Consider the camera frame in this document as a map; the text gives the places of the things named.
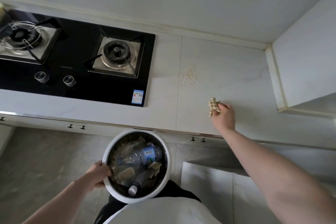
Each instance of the black glass cooktop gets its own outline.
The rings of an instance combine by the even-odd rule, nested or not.
[[[17,10],[8,11],[8,15],[16,21],[35,24],[52,18]],[[55,19],[61,30],[43,64],[6,60],[1,56],[0,89],[144,106],[155,35],[63,18]],[[7,21],[3,19],[0,28],[5,25]],[[53,25],[46,24],[44,27],[54,28]],[[137,67],[136,78],[92,72],[91,68],[104,37],[140,43],[141,63]],[[35,74],[38,72],[47,74],[48,82],[36,80]],[[64,78],[69,76],[76,81],[73,87],[64,82]]]

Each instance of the white trash bin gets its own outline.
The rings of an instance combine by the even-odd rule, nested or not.
[[[110,194],[116,198],[117,200],[124,202],[126,204],[132,204],[132,203],[136,203],[136,202],[140,202],[149,198],[153,198],[155,197],[167,184],[169,177],[170,177],[170,171],[171,171],[171,155],[170,155],[170,151],[169,148],[167,146],[167,143],[165,142],[165,140],[158,135],[155,132],[152,131],[146,131],[146,130],[139,130],[139,129],[129,129],[124,131],[123,133],[117,135],[112,142],[108,145],[104,156],[103,156],[103,164],[108,164],[108,158],[110,155],[111,150],[113,149],[113,147],[116,145],[116,143],[125,138],[126,135],[132,134],[134,133],[135,137],[138,136],[143,136],[145,138],[151,138],[152,140],[155,141],[155,145],[160,146],[164,151],[162,151],[162,160],[161,162],[163,162],[163,166],[166,167],[166,174],[163,176],[163,174],[161,174],[160,179],[159,179],[159,175],[158,174],[158,179],[156,181],[156,184],[153,188],[153,191],[151,191],[149,194],[143,196],[143,197],[130,197],[126,192],[124,192],[122,194],[122,192],[118,192],[116,190],[116,188],[118,187],[117,184],[113,184],[111,183],[110,179],[108,177],[106,177],[104,179],[104,184],[107,188],[107,190],[110,192]]]

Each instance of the person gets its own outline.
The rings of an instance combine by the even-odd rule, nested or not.
[[[215,128],[229,144],[280,222],[336,223],[336,202],[329,191],[288,159],[237,132],[235,113],[230,105],[219,104],[219,108],[220,114],[213,112]],[[111,170],[107,166],[102,162],[95,163],[84,176],[73,181],[23,224],[72,223],[86,193],[94,187],[104,186],[102,180],[110,175]],[[108,203],[105,211],[99,213],[95,224],[219,223],[191,192],[182,190],[172,182],[167,186],[157,198],[131,205],[118,201]],[[115,212],[111,212],[109,205],[113,205]]]

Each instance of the stove knob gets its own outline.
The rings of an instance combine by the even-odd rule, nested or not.
[[[49,76],[45,72],[37,72],[35,79],[41,83],[46,83],[49,80]]]
[[[75,78],[73,78],[71,75],[64,77],[63,82],[69,87],[73,87],[76,84]]]

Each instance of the barcode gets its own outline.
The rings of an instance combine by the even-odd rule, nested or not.
[[[145,155],[153,154],[153,150],[145,151]]]

